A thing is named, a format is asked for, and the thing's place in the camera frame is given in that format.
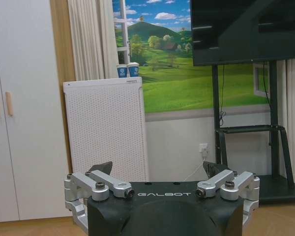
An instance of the television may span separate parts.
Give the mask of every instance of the television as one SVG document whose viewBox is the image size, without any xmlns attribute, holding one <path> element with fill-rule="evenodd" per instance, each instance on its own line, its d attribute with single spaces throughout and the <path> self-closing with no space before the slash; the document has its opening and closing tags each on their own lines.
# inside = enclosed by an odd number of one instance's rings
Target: television
<svg viewBox="0 0 295 236">
<path fill-rule="evenodd" d="M 295 58 L 295 0 L 191 0 L 193 63 Z"/>
</svg>

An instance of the blue paper cup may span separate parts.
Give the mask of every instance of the blue paper cup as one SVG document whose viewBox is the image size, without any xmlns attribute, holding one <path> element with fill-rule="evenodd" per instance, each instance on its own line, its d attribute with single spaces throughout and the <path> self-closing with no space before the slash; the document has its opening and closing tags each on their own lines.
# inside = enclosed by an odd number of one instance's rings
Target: blue paper cup
<svg viewBox="0 0 295 236">
<path fill-rule="evenodd" d="M 127 65 L 126 64 L 117 65 L 117 71 L 118 71 L 119 78 L 126 78 L 127 77 Z"/>
<path fill-rule="evenodd" d="M 130 73 L 130 77 L 137 77 L 139 76 L 139 64 L 136 62 L 129 63 L 127 65 Z"/>
</svg>

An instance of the white curtain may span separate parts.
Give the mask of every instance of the white curtain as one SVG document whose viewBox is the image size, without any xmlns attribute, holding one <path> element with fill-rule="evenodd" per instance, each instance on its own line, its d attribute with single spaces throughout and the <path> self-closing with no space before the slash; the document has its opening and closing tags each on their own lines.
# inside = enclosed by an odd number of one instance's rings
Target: white curtain
<svg viewBox="0 0 295 236">
<path fill-rule="evenodd" d="M 117 78 L 111 0 L 68 0 L 76 80 Z"/>
<path fill-rule="evenodd" d="M 288 133 L 295 182 L 295 59 L 278 63 L 278 94 L 281 125 Z"/>
</svg>

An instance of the window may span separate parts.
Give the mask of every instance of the window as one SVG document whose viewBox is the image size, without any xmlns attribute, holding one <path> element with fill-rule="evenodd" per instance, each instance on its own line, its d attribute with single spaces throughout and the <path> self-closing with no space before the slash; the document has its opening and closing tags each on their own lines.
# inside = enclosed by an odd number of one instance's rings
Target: window
<svg viewBox="0 0 295 236">
<path fill-rule="evenodd" d="M 256 96 L 266 97 L 266 92 L 268 97 L 270 96 L 270 84 L 269 84 L 269 69 L 268 65 L 263 63 L 253 64 L 254 73 L 254 94 Z"/>
<path fill-rule="evenodd" d="M 112 1 L 119 62 L 139 63 L 145 111 L 212 108 L 211 67 L 193 66 L 189 1 Z M 222 75 L 223 66 L 219 66 L 220 90 Z M 263 80 L 255 81 L 254 75 L 253 64 L 225 66 L 223 107 L 267 103 L 261 86 Z"/>
<path fill-rule="evenodd" d="M 115 36 L 119 64 L 130 62 L 125 0 L 113 0 Z"/>
</svg>

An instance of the bolt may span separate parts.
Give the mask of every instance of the bolt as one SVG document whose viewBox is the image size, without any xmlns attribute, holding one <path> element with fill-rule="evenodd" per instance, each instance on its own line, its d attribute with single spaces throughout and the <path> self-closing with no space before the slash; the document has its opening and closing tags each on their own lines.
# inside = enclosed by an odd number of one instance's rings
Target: bolt
<svg viewBox="0 0 295 236">
<path fill-rule="evenodd" d="M 204 189 L 202 189 L 202 188 L 199 188 L 199 189 L 196 190 L 196 196 L 198 198 L 203 199 L 203 198 L 206 197 L 206 191 Z"/>
<path fill-rule="evenodd" d="M 105 188 L 105 184 L 103 182 L 97 182 L 95 185 L 95 188 L 98 190 L 104 189 Z"/>
<path fill-rule="evenodd" d="M 132 188 L 129 188 L 124 193 L 125 198 L 129 199 L 134 196 L 134 190 Z"/>
<path fill-rule="evenodd" d="M 235 188 L 235 183 L 233 181 L 226 181 L 225 182 L 225 187 L 228 189 L 234 189 Z"/>
</svg>

